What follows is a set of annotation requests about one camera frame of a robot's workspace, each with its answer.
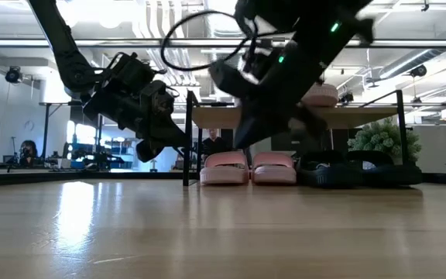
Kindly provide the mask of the green bushy plant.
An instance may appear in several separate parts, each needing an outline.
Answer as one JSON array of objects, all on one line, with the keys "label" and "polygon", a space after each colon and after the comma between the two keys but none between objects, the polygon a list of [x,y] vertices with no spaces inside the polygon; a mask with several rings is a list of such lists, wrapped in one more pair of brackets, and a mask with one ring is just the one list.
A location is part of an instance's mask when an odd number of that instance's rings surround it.
[{"label": "green bushy plant", "polygon": [[391,159],[394,164],[405,161],[416,163],[421,151],[419,136],[406,129],[407,160],[403,159],[400,127],[391,118],[364,125],[353,138],[348,140],[348,155],[359,159],[373,159],[385,162]]}]

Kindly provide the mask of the wooden shelf with black frame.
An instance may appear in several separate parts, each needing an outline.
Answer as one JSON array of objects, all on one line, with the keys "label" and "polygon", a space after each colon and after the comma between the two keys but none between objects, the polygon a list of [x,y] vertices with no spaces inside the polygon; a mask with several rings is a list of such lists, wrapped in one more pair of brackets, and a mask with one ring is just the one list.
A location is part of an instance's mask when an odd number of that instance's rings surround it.
[{"label": "wooden shelf with black frame", "polygon": [[[354,128],[361,124],[395,115],[393,108],[313,107],[309,109],[328,124],[327,129]],[[186,120],[188,123],[194,122],[199,129],[236,129],[240,116],[241,109],[239,107],[230,107],[227,103],[202,104],[197,102],[193,93],[189,92],[187,94]],[[236,149],[235,151],[243,152],[243,149]],[[199,179],[203,167],[203,163],[197,163]],[[249,166],[249,181],[252,182],[252,165]]]}]

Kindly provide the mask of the black table edge rail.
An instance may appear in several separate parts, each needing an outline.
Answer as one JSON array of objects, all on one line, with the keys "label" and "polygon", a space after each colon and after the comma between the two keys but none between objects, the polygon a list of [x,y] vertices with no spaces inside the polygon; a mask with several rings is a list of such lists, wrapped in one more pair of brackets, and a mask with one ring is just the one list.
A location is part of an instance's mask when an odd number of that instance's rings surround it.
[{"label": "black table edge rail", "polygon": [[[197,180],[198,175],[189,173],[188,178],[183,173],[141,173],[141,172],[13,172],[0,173],[0,186],[10,184],[31,184],[51,181],[79,181],[79,180]],[[423,182],[432,184],[446,184],[446,174],[423,173]]]}]

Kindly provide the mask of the black overhead frame bar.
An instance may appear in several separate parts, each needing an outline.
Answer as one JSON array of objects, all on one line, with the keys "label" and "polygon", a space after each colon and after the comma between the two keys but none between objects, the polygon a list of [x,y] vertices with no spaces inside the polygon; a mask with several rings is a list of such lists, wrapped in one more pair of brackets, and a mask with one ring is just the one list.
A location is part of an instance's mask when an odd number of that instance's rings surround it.
[{"label": "black overhead frame bar", "polygon": [[[76,40],[80,48],[154,48],[159,47],[162,39],[103,39],[103,40]],[[172,39],[169,47],[175,48],[234,48],[241,43],[235,39]],[[1,39],[0,48],[47,48],[48,42],[41,39]],[[352,49],[446,49],[446,40],[375,40],[372,44],[361,43],[359,40],[350,40],[345,48]]]}]

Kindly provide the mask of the person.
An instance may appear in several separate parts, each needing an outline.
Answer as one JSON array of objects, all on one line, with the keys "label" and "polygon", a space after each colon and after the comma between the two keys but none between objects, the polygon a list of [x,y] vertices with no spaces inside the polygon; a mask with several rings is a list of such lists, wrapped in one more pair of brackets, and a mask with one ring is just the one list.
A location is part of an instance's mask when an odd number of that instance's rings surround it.
[{"label": "person", "polygon": [[216,129],[208,129],[208,138],[202,141],[202,153],[205,156],[210,156],[215,153],[222,153],[228,151],[227,143],[218,136]]},{"label": "person", "polygon": [[32,140],[25,140],[20,146],[19,164],[23,167],[32,167],[38,157],[36,144]]}]

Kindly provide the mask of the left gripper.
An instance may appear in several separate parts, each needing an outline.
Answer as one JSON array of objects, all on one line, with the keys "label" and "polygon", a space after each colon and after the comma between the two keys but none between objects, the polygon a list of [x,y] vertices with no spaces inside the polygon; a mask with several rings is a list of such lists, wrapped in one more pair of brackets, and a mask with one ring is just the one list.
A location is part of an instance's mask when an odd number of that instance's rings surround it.
[{"label": "left gripper", "polygon": [[112,84],[100,88],[83,106],[90,119],[101,114],[130,129],[136,138],[136,154],[146,163],[155,159],[166,146],[185,147],[187,136],[172,120],[175,98],[162,81],[153,81],[137,92],[119,91]]}]

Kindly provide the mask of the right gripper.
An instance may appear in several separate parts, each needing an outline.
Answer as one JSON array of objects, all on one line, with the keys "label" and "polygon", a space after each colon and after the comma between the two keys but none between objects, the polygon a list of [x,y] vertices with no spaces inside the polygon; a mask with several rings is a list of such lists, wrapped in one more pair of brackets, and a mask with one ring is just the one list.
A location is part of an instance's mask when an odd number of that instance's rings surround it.
[{"label": "right gripper", "polygon": [[290,129],[319,140],[328,124],[308,107],[295,104],[320,79],[320,57],[305,44],[290,41],[271,50],[247,50],[243,60],[243,71],[258,83],[242,99],[234,147],[245,149]]}]

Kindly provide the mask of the black ceiling spotlight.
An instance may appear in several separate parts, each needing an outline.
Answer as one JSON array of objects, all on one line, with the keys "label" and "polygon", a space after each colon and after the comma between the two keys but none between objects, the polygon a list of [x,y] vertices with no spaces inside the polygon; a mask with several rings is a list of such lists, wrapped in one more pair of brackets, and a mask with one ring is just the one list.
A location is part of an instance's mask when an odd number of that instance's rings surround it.
[{"label": "black ceiling spotlight", "polygon": [[427,74],[427,68],[421,64],[409,72],[412,78],[421,78]]},{"label": "black ceiling spotlight", "polygon": [[21,72],[21,67],[10,66],[9,70],[5,74],[5,80],[10,84],[19,84],[22,82],[23,75]]}]

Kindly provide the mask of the silver ventilation duct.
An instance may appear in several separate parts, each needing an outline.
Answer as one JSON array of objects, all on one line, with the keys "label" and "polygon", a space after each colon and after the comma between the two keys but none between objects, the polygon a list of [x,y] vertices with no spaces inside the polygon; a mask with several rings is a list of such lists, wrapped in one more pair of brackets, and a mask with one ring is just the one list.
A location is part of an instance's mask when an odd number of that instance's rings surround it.
[{"label": "silver ventilation duct", "polygon": [[[235,4],[238,0],[203,0],[204,8],[224,12],[233,16]],[[212,14],[206,15],[205,21],[208,26],[210,37],[214,38],[242,38],[244,33],[238,27],[237,22],[226,15]]]}]

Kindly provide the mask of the blue background workbench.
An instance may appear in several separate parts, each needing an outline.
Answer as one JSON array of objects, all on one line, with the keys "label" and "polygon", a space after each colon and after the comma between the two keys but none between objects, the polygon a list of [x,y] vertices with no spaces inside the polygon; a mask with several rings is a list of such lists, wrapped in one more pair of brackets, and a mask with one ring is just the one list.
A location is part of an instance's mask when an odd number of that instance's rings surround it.
[{"label": "blue background workbench", "polygon": [[105,143],[98,146],[94,137],[72,140],[63,145],[63,158],[68,159],[71,167],[76,169],[132,169],[132,156],[125,152],[124,147],[111,147]]}]

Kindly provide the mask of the pink rubber slide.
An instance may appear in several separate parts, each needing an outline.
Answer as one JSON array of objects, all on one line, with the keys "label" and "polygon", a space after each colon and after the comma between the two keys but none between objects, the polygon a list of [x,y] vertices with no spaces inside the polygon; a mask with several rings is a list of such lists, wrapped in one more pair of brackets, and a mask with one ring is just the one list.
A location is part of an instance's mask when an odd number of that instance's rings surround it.
[{"label": "pink rubber slide", "polygon": [[331,84],[314,84],[302,97],[304,105],[335,107],[338,103],[338,90]]},{"label": "pink rubber slide", "polygon": [[290,155],[280,152],[261,152],[253,157],[254,184],[295,184],[297,172]]},{"label": "pink rubber slide", "polygon": [[208,156],[200,172],[202,184],[248,184],[249,166],[242,151]]}]

